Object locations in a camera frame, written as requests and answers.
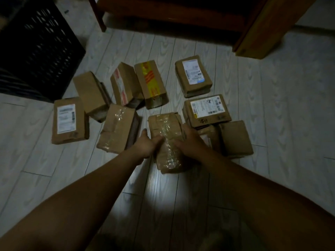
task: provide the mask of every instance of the forearm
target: forearm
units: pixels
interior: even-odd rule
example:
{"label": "forearm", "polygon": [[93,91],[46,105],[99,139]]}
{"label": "forearm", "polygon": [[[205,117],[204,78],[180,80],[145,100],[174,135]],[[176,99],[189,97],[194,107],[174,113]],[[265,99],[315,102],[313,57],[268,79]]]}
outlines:
{"label": "forearm", "polygon": [[335,245],[334,217],[307,198],[209,150],[199,161],[271,250],[325,250]]}
{"label": "forearm", "polygon": [[110,162],[57,192],[0,239],[8,250],[35,250],[18,242],[30,236],[50,250],[78,250],[97,232],[115,200],[141,161],[131,147]]}

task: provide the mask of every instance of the yellow tape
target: yellow tape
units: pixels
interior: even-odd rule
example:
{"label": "yellow tape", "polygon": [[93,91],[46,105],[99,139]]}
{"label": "yellow tape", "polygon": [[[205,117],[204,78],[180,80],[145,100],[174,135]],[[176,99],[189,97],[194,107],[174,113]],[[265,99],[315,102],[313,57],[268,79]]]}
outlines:
{"label": "yellow tape", "polygon": [[145,78],[145,83],[147,84],[149,93],[151,97],[155,97],[161,94],[159,91],[158,83],[151,69],[150,63],[141,63],[142,72]]}

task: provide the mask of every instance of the box wrapped in clear tape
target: box wrapped in clear tape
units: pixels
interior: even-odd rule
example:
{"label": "box wrapped in clear tape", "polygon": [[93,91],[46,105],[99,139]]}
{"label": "box wrapped in clear tape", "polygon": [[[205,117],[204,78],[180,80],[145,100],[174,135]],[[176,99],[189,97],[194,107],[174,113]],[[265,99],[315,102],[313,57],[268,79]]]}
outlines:
{"label": "box wrapped in clear tape", "polygon": [[135,109],[112,104],[96,147],[120,153],[135,142],[138,126],[139,117]]}
{"label": "box wrapped in clear tape", "polygon": [[148,118],[151,137],[163,135],[164,141],[155,152],[157,169],[161,173],[180,173],[188,169],[185,156],[174,145],[174,141],[184,140],[181,118],[178,113],[153,115]]}

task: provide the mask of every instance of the hand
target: hand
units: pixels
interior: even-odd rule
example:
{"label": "hand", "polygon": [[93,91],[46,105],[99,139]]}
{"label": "hand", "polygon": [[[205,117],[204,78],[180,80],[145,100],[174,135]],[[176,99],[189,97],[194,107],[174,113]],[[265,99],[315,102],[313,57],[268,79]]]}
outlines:
{"label": "hand", "polygon": [[185,156],[197,160],[199,154],[206,153],[209,148],[195,129],[184,123],[183,130],[186,134],[186,140],[183,142],[176,140],[174,144]]}
{"label": "hand", "polygon": [[157,135],[150,139],[148,137],[147,129],[142,130],[141,136],[134,143],[133,147],[136,149],[136,153],[139,153],[142,159],[149,158],[158,145],[163,141],[163,136]]}

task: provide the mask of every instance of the person's left arm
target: person's left arm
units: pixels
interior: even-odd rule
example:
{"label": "person's left arm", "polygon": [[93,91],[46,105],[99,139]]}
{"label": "person's left arm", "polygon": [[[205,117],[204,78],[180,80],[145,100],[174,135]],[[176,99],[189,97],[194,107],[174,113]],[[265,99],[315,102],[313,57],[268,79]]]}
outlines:
{"label": "person's left arm", "polygon": [[0,239],[0,250],[84,250],[135,167],[161,140],[149,139],[143,130],[131,148],[37,206]]}

